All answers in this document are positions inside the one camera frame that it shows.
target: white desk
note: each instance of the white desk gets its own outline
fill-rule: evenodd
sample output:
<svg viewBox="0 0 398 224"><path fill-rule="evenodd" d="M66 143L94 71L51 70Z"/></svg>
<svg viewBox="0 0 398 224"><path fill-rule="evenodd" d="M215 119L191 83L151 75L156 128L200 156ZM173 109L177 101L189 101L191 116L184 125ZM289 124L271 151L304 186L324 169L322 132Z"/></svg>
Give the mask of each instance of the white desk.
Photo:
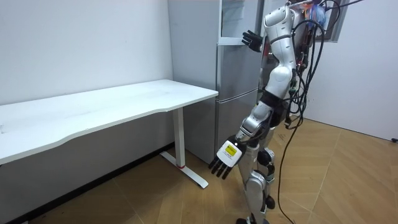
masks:
<svg viewBox="0 0 398 224"><path fill-rule="evenodd" d="M208 183L185 167L182 107L217 94L205 88L158 80L0 106L0 164L52 149L94 131L173 110L177 158L166 152L162 156L205 188Z"/></svg>

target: white wall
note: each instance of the white wall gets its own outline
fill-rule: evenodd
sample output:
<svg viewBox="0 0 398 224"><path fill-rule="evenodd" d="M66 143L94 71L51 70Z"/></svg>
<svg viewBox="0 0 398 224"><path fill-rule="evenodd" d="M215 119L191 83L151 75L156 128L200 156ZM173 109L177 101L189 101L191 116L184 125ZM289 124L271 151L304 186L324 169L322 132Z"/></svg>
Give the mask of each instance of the white wall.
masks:
<svg viewBox="0 0 398 224"><path fill-rule="evenodd" d="M172 79L167 0L0 1L0 105ZM168 113L0 167L8 222L174 140Z"/></svg>
<svg viewBox="0 0 398 224"><path fill-rule="evenodd" d="M305 117L384 139L398 137L394 0L349 6L338 43L326 43Z"/></svg>
<svg viewBox="0 0 398 224"><path fill-rule="evenodd" d="M166 0L0 1L0 105L172 79Z"/></svg>

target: wooden floor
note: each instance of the wooden floor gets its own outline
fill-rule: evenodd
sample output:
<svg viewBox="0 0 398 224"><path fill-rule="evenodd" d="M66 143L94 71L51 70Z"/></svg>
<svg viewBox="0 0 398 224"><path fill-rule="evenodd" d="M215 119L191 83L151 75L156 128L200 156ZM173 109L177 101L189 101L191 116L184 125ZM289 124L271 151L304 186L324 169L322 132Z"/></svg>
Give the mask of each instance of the wooden floor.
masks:
<svg viewBox="0 0 398 224"><path fill-rule="evenodd" d="M276 166L290 134L275 132ZM221 180L189 153L187 165L205 190L157 156L29 223L234 224L249 215L237 168ZM306 120L282 174L282 208L296 224L398 223L398 144ZM266 217L288 223L279 209Z"/></svg>

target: gray refrigerator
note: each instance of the gray refrigerator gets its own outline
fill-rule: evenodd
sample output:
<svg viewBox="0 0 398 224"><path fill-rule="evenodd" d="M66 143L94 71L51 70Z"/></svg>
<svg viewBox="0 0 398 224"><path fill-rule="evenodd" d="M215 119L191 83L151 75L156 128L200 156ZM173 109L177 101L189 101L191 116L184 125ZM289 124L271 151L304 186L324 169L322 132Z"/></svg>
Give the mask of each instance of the gray refrigerator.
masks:
<svg viewBox="0 0 398 224"><path fill-rule="evenodd" d="M262 55L241 39L256 29L258 7L255 0L169 0L174 80L219 92L183 108L185 148L207 163L256 104Z"/></svg>

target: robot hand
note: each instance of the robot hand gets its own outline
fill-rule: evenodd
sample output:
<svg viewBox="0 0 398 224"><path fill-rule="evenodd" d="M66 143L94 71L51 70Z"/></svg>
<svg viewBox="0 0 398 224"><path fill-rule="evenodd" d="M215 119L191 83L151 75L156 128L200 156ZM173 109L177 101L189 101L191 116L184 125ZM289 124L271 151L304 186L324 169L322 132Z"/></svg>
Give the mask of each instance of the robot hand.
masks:
<svg viewBox="0 0 398 224"><path fill-rule="evenodd" d="M244 146L243 144L239 144L235 140L235 135L231 136L218 150L216 157L210 163L208 168L212 169L212 174L218 171L217 177L220 177L220 175L225 170L222 176L222 178L225 180L225 178L231 172L232 168L239 162L245 150L246 146Z"/></svg>
<svg viewBox="0 0 398 224"><path fill-rule="evenodd" d="M262 37L257 35L250 30L243 33L243 40L242 42L246 44L250 49L255 52L261 52L262 47Z"/></svg>

